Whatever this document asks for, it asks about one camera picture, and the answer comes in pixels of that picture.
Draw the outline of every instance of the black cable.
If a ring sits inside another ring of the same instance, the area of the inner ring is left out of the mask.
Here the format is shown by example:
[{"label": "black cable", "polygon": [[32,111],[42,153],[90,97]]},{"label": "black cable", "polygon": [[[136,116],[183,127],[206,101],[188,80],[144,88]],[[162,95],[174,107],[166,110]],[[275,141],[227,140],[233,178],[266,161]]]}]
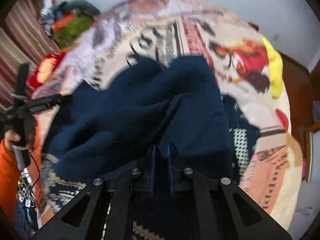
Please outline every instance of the black cable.
[{"label": "black cable", "polygon": [[36,179],[36,181],[32,184],[31,186],[31,190],[30,190],[30,196],[34,199],[34,201],[37,203],[38,205],[38,212],[40,212],[40,206],[39,206],[39,203],[37,202],[36,200],[36,196],[33,196],[33,192],[32,192],[32,189],[34,187],[34,185],[38,182],[38,180],[40,179],[40,169],[38,167],[38,164],[36,163],[36,160],[34,159],[34,157],[32,156],[32,154],[30,154],[31,158],[33,159],[33,161],[35,162],[36,166],[37,166],[37,169],[38,169],[38,172],[39,172],[39,176],[38,176],[38,179]]}]

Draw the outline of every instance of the cartoon character print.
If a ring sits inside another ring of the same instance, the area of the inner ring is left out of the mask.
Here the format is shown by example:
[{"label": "cartoon character print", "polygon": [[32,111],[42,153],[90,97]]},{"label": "cartoon character print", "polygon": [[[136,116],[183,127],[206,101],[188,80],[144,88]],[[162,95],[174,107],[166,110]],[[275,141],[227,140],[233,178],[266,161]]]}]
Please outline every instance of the cartoon character print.
[{"label": "cartoon character print", "polygon": [[223,46],[209,42],[209,49],[219,58],[229,57],[226,70],[231,67],[236,70],[236,76],[228,76],[217,71],[223,80],[232,83],[249,82],[254,89],[263,94],[270,88],[269,78],[262,74],[263,69],[268,66],[268,55],[263,44],[249,39],[243,39],[236,46]]}]

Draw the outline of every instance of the orange clothing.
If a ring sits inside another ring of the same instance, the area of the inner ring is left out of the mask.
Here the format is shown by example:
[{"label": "orange clothing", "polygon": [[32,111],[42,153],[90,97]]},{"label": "orange clothing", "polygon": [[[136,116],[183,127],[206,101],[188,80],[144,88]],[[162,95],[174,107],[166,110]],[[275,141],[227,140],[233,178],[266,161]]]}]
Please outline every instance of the orange clothing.
[{"label": "orange clothing", "polygon": [[4,146],[4,139],[0,144],[0,206],[9,221],[15,224],[15,205],[18,181],[21,171],[14,153]]}]

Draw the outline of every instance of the red pillow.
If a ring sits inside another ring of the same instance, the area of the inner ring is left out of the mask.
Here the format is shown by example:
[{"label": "red pillow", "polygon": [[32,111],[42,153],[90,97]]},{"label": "red pillow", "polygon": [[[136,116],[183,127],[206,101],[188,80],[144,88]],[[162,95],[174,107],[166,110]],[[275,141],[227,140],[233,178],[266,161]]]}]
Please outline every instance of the red pillow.
[{"label": "red pillow", "polygon": [[36,67],[32,76],[28,79],[28,84],[37,89],[48,79],[48,77],[59,66],[66,52],[51,52],[45,56],[41,63]]}]

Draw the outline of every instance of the triangular cutout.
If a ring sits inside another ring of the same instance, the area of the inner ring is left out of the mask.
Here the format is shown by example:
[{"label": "triangular cutout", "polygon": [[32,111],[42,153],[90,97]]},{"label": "triangular cutout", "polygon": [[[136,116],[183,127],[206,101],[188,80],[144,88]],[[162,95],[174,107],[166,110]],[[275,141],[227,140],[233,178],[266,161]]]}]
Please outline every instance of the triangular cutout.
[{"label": "triangular cutout", "polygon": [[62,222],[79,227],[84,216],[84,212],[87,209],[91,195],[87,193],[67,214],[61,219]]},{"label": "triangular cutout", "polygon": [[233,194],[233,199],[236,202],[244,226],[248,227],[262,220],[261,215],[238,193]]}]

